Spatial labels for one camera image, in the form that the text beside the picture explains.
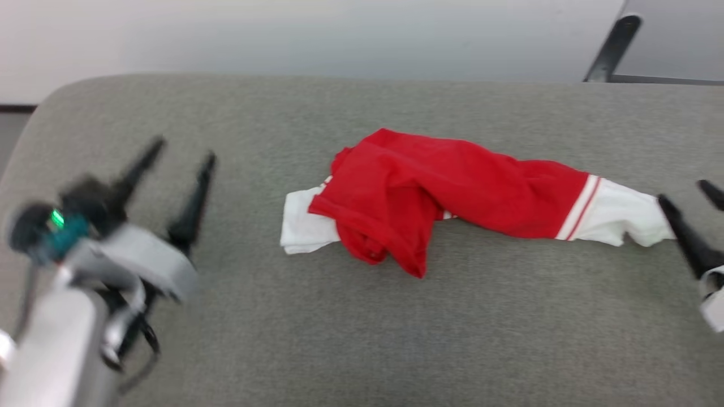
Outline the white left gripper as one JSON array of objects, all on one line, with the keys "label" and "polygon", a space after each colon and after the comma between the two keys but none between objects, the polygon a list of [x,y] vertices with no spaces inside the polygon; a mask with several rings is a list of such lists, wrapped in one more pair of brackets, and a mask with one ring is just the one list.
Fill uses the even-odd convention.
[{"label": "white left gripper", "polygon": [[166,238],[132,224],[125,209],[165,146],[156,136],[114,182],[84,177],[62,193],[64,231],[81,233],[59,264],[62,288],[98,280],[130,291],[135,301],[152,293],[186,301],[194,292],[197,271],[189,255],[201,233],[217,155],[210,151],[202,161],[196,187],[166,227]]}]

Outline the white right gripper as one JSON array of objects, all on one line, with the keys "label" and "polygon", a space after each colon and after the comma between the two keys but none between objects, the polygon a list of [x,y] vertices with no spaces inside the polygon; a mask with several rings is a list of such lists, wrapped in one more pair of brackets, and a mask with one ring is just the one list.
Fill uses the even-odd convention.
[{"label": "white right gripper", "polygon": [[[696,185],[714,208],[724,211],[724,192],[721,188],[709,180],[698,180]],[[701,315],[714,332],[721,334],[723,332],[723,253],[711,247],[686,222],[680,209],[666,195],[657,196],[657,201],[692,275],[699,279]]]}]

